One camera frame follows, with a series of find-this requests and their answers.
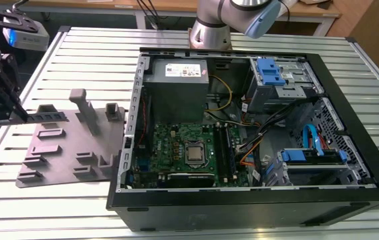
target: yellow wire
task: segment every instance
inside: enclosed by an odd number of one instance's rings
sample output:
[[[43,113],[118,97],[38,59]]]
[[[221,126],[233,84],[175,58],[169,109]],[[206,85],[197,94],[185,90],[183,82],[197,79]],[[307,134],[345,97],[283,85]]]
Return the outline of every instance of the yellow wire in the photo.
[[[219,111],[219,110],[225,109],[225,108],[231,104],[231,101],[233,101],[233,90],[231,90],[229,84],[227,84],[219,77],[217,77],[215,75],[209,75],[209,76],[217,78],[217,79],[223,83],[223,85],[227,87],[227,89],[229,89],[229,91],[230,91],[230,99],[229,99],[227,104],[223,105],[223,106],[219,107],[219,108],[206,109],[206,110],[205,110],[206,112],[214,112],[214,111]]]

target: motherboard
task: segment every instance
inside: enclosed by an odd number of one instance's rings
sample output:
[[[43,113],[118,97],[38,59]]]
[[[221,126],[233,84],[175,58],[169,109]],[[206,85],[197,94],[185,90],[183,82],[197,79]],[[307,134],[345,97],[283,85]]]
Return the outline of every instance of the motherboard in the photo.
[[[142,180],[145,187],[161,188],[187,178],[201,179],[191,182],[203,187],[247,186],[247,172],[238,171],[235,162],[241,141],[235,125],[155,125],[151,157],[138,159],[139,177],[150,178]]]

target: wooden table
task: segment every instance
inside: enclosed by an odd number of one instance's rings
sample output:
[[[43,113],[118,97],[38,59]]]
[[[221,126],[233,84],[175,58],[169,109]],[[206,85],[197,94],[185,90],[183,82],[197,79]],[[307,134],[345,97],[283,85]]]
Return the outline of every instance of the wooden table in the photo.
[[[0,0],[0,7],[10,8],[17,0]],[[155,9],[162,16],[197,17],[198,0],[153,0]],[[125,14],[137,17],[138,29],[146,29],[145,13],[137,0],[114,0],[110,2],[87,2],[87,0],[30,0],[22,7],[30,12],[57,12],[81,14]],[[334,20],[341,17],[338,8],[331,5],[329,10],[317,5],[298,2],[290,9],[290,21],[318,23],[314,36],[326,36]],[[287,21],[287,15],[278,18]]]

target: floor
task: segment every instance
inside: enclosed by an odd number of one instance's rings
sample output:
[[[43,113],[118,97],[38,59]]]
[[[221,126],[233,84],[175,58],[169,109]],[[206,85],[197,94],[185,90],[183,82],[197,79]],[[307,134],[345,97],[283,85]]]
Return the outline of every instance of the floor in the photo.
[[[58,29],[62,25],[74,27],[97,27],[97,28],[125,28],[135,29],[137,21],[131,15],[99,15],[99,14],[77,14],[77,13],[51,13],[50,21],[43,21],[42,15],[37,12],[30,12],[29,16],[43,23],[51,39],[54,38]],[[169,30],[186,30],[193,26],[195,21],[194,17],[169,17],[162,19],[162,28]],[[45,55],[43,52],[19,50],[7,47],[7,43],[2,42],[2,47],[9,51],[13,51],[17,55],[17,59],[21,60],[19,71],[21,78],[25,83],[31,78],[31,74],[35,71],[38,63]]]

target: table leg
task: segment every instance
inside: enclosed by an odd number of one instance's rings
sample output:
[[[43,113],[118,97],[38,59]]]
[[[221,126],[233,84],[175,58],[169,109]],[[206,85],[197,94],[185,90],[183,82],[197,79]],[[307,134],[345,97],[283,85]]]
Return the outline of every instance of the table leg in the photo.
[[[138,29],[147,29],[147,24],[145,22],[145,13],[137,10],[135,17],[137,17]]]
[[[325,37],[331,28],[331,25],[334,24],[334,21],[335,21],[335,18],[326,17],[323,21],[321,22],[321,24],[318,25],[313,36]]]

